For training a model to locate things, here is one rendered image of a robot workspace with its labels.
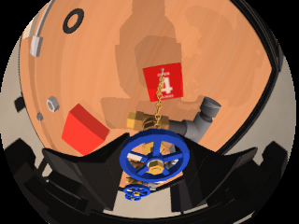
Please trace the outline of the beige flat box with blue label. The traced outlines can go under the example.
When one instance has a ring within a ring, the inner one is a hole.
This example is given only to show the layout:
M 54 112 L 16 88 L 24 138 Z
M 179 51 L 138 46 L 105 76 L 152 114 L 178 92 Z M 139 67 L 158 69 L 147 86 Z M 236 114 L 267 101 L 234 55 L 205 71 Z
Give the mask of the beige flat box with blue label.
M 33 36 L 34 30 L 35 30 L 35 27 L 36 27 L 36 22 L 37 22 L 40 11 L 41 11 L 41 9 L 38 11 L 38 13 L 33 17 L 33 19 L 26 26 L 23 38 L 28 38 L 28 37 Z

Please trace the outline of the red rectangular block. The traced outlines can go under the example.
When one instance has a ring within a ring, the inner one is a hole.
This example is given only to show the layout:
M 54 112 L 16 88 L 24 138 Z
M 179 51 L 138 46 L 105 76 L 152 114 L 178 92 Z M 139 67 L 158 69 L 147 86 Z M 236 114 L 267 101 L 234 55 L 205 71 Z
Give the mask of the red rectangular block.
M 62 139 L 83 156 L 105 142 L 109 129 L 77 104 L 67 116 Z

